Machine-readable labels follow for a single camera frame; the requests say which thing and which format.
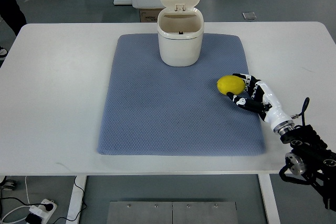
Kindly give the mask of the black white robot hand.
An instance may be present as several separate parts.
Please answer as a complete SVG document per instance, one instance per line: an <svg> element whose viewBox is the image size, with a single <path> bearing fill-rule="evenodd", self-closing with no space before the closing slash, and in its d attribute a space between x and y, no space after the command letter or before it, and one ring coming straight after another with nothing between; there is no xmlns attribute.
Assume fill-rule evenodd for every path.
<svg viewBox="0 0 336 224"><path fill-rule="evenodd" d="M292 118L283 111L278 98L266 83L249 74L235 73L233 75L243 80L244 91L249 95L248 98L243 98L232 92L227 92L227 96L238 107L257 113L276 134L284 135L294 129Z"/></svg>

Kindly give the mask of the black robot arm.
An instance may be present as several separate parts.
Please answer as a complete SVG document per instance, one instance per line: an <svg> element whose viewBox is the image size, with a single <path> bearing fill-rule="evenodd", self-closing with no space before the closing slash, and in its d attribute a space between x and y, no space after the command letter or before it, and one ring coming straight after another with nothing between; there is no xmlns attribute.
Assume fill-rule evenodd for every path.
<svg viewBox="0 0 336 224"><path fill-rule="evenodd" d="M312 186L322 196L325 208L335 211L335 153L311 125L305 124L309 101L306 98L301 112L294 116L301 117L301 125L290 122L278 131L282 143L292 148L279 176L288 183Z"/></svg>

